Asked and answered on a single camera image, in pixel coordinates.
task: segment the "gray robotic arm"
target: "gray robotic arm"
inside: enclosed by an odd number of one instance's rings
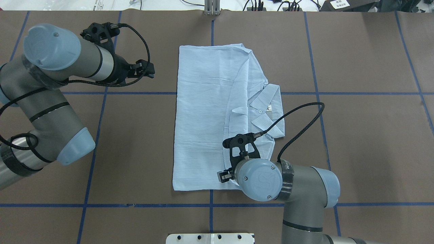
[[[18,105],[34,130],[2,139],[0,145],[0,190],[30,176],[57,160],[71,164],[95,148],[88,129],[82,124],[59,88],[73,82],[121,87],[144,76],[154,77],[153,64],[144,39],[148,61],[128,64],[115,54],[112,37],[126,24],[93,23],[79,39],[69,30],[40,24],[24,39],[24,54],[0,68],[0,101]],[[69,81],[70,76],[90,81]],[[126,83],[125,78],[137,78]]]
[[[319,113],[283,147],[277,162],[260,158],[254,144],[256,138],[267,133],[285,116],[313,105],[321,106]],[[324,208],[334,207],[340,196],[337,176],[329,170],[292,165],[280,158],[285,149],[319,118],[323,110],[324,104],[321,102],[304,104],[286,113],[266,131],[238,134],[224,140],[223,147],[229,149],[232,167],[218,172],[219,180],[222,183],[235,181],[244,194],[253,200],[284,202],[282,244],[380,244],[323,234]],[[254,151],[247,152],[247,144],[251,144]],[[232,156],[233,148],[239,148],[239,156]]]

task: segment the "folded shirt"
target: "folded shirt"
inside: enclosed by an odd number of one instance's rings
[[[282,115],[280,87],[268,84],[252,50],[242,44],[181,46],[174,190],[239,189],[233,181],[218,181],[217,172],[231,167],[223,140],[263,131]],[[282,120],[257,138],[261,158],[270,159],[274,138],[284,135]]]

